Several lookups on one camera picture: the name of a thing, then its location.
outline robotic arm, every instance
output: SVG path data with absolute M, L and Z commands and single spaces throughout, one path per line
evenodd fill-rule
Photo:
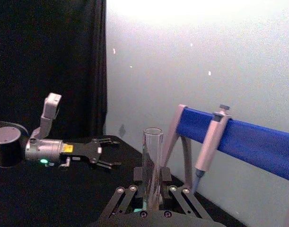
M 71 161 L 83 161 L 108 169 L 121 164 L 99 160 L 102 144 L 117 145 L 110 138 L 92 139 L 86 144 L 45 139 L 50 133 L 53 120 L 57 117 L 60 100 L 61 95 L 55 93 L 48 95 L 44 101 L 40 127 L 35 129 L 30 137 L 23 126 L 0 121 L 0 167 L 15 166 L 24 159 L 45 166 L 58 164 L 61 169 L 69 167 Z

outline yellow label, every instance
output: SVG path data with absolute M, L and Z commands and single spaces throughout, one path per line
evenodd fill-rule
M 64 153 L 73 153 L 73 148 L 74 148 L 73 145 L 66 144 L 63 147 L 63 152 Z

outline black curtain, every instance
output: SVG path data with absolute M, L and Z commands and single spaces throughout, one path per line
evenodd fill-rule
M 0 1 L 0 120 L 29 132 L 62 95 L 50 138 L 103 133 L 105 0 Z

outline black screw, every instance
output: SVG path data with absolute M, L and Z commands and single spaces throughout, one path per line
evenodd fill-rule
M 165 211 L 165 212 L 164 212 L 164 216 L 165 216 L 166 218 L 170 218 L 170 217 L 172 216 L 172 213 L 169 212 L 169 211 Z
M 146 218 L 148 216 L 148 213 L 146 211 L 141 211 L 140 212 L 140 217 Z
M 229 110 L 229 106 L 223 105 L 223 104 L 220 105 L 220 108 L 225 109 L 225 110 Z
M 36 143 L 36 138 L 30 138 L 30 143 Z

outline black cylinder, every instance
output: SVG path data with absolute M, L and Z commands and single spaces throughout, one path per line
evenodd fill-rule
M 11 167 L 23 159 L 21 132 L 14 127 L 0 128 L 0 167 Z

